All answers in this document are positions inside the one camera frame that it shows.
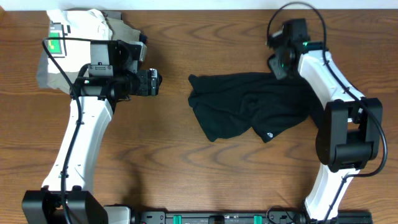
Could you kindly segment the black t-shirt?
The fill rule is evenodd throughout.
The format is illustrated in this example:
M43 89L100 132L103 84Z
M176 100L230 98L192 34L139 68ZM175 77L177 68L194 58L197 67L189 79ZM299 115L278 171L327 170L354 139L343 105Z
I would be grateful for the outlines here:
M307 118L317 127L324 109L308 82L248 72L188 78L188 104L209 141L228 139L248 129L267 143Z

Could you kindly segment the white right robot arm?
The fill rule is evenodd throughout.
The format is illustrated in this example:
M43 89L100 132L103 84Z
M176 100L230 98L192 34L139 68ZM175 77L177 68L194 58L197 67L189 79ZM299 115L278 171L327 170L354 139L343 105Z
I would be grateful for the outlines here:
M372 223L370 212L341 212L339 204L355 177L383 147L378 174L387 159L386 137L381 127L382 103L366 98L339 71L323 42L284 40L268 43L275 53L268 64L278 79L303 78L323 106L323 119L315 141L320 168L303 202L303 209L276 223Z

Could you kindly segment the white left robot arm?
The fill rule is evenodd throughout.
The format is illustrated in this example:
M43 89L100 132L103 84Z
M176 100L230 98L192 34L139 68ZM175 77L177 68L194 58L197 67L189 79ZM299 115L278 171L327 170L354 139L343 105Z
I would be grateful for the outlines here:
M56 161L40 190L28 190L22 210L28 223L133 223L127 205L102 206L93 196L101 142L116 104L131 95L155 96L162 77L156 69L94 71L84 65L74 82L70 118Z

